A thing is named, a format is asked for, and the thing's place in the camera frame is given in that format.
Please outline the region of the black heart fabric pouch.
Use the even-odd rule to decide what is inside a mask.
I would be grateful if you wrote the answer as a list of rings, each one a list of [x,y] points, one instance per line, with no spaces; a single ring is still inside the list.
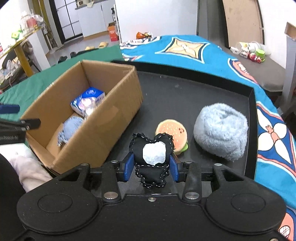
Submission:
[[[146,189],[163,188],[169,175],[170,156],[175,149],[173,137],[159,133],[153,139],[134,133],[129,144],[135,174]]]

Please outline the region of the burger plush toy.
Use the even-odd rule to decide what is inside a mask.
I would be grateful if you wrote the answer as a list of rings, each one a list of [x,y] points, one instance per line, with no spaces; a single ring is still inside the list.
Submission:
[[[187,130],[180,122],[173,119],[163,120],[158,124],[155,135],[159,133],[167,133],[172,136],[175,146],[174,154],[176,156],[188,149]]]

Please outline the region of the blue denim fabric piece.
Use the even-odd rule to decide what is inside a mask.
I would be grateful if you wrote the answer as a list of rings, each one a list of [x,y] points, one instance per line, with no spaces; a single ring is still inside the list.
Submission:
[[[72,116],[63,123],[62,130],[57,136],[57,145],[61,147],[69,142],[79,127],[83,124],[84,119],[78,116]]]

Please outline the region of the brown cardboard box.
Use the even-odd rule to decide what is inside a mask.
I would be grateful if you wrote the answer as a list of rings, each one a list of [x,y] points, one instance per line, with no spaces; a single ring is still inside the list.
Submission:
[[[105,97],[62,145],[57,137],[67,119],[76,115],[70,103],[90,87]],[[23,114],[38,118],[40,127],[27,140],[45,167],[62,174],[81,163],[100,167],[143,101],[137,70],[132,65],[83,60],[57,78]]]

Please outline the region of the blue tissue pack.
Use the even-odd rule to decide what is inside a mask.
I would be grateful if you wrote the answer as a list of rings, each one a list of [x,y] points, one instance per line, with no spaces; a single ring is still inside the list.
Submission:
[[[70,102],[71,108],[80,116],[89,116],[105,98],[105,92],[90,87]]]

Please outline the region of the green cloth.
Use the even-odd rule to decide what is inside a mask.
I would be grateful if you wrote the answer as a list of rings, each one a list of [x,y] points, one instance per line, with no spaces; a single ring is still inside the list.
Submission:
[[[1,114],[1,118],[10,121],[19,120],[27,108],[53,81],[79,61],[94,60],[110,62],[112,60],[122,59],[120,47],[114,45],[112,47],[87,51],[42,72],[38,72],[1,94],[1,103],[17,104],[20,106],[18,113]]]

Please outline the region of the grey fluffy plush ball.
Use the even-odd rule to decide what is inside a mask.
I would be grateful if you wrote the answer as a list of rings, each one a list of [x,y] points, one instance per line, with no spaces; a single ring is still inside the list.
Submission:
[[[248,121],[244,114],[224,103],[201,109],[193,136],[203,149],[234,162],[243,157],[248,140]]]

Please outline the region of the black shallow tray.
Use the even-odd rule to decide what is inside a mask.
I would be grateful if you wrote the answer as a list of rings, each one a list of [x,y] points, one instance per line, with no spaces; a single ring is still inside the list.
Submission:
[[[236,172],[255,177],[257,156],[257,120],[254,89],[215,75],[168,65],[130,62],[135,66],[142,88],[142,105],[111,150],[108,161],[121,161],[128,153],[133,133],[153,138],[157,125],[166,119],[182,123],[188,133],[189,148],[179,156],[181,161],[198,162],[203,172],[212,172],[215,163]],[[225,103],[246,116],[248,140],[245,153],[230,162],[203,150],[193,137],[194,124],[201,109],[214,103]]]

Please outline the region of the yellow table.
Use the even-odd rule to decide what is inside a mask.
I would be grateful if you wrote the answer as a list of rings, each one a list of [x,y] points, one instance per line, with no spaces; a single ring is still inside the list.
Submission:
[[[15,44],[13,44],[12,46],[6,48],[4,51],[1,52],[1,58],[3,58],[4,56],[6,56],[8,53],[10,53],[11,51],[15,51],[16,56],[18,57],[18,60],[20,61],[20,64],[26,74],[27,77],[31,77],[34,72],[31,68],[31,66],[29,65],[29,62],[24,54],[24,51],[21,47],[22,42],[24,42],[25,40],[28,39],[28,37],[30,37],[31,35],[33,35],[34,33],[38,32],[39,30],[41,30],[41,27],[37,27],[36,29],[34,29],[33,31],[29,32],[28,34],[24,35],[21,39],[18,39]]]

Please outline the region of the black laptop bag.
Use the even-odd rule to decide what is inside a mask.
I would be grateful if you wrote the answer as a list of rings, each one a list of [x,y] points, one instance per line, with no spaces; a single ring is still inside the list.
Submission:
[[[84,54],[84,53],[87,53],[87,52],[91,52],[92,50],[83,50],[83,51],[79,51],[79,52],[71,52],[70,53],[70,58],[74,58],[78,55],[81,55],[81,54]]]

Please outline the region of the blue patterned blanket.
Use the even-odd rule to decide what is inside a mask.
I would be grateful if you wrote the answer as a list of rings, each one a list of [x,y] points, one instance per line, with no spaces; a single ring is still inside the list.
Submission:
[[[120,44],[126,61],[151,62],[220,76],[254,89],[258,123],[255,181],[287,205],[280,233],[295,240],[295,138],[263,88],[235,57],[194,35],[157,36]]]

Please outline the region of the orange bag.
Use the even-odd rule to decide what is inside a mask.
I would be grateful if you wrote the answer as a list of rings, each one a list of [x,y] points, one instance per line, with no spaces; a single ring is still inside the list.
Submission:
[[[137,32],[136,34],[136,39],[145,39],[145,38],[151,38],[152,34],[150,32],[145,32],[145,33],[141,33],[141,32]]]

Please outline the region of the white kitchen cabinet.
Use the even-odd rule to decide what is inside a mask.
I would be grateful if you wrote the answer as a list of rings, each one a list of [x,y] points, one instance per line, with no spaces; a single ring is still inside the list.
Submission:
[[[77,7],[76,13],[84,38],[107,31],[109,23],[113,22],[112,8],[115,1],[93,1]]]

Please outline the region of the green lidded cup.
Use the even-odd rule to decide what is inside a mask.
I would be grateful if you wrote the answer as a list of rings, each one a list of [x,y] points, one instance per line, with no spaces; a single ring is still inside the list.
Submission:
[[[262,49],[257,49],[257,50],[255,51],[255,55],[256,55],[257,57],[259,57],[262,61],[264,61],[264,59],[265,59],[265,51],[264,51],[264,50],[262,50]]]

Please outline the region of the grey desk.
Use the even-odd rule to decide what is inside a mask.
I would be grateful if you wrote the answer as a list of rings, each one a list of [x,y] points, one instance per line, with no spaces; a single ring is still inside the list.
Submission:
[[[287,22],[285,34],[287,36],[287,59],[285,67],[285,81],[280,104],[280,107],[284,112],[290,108],[293,92],[295,90],[295,26]]]

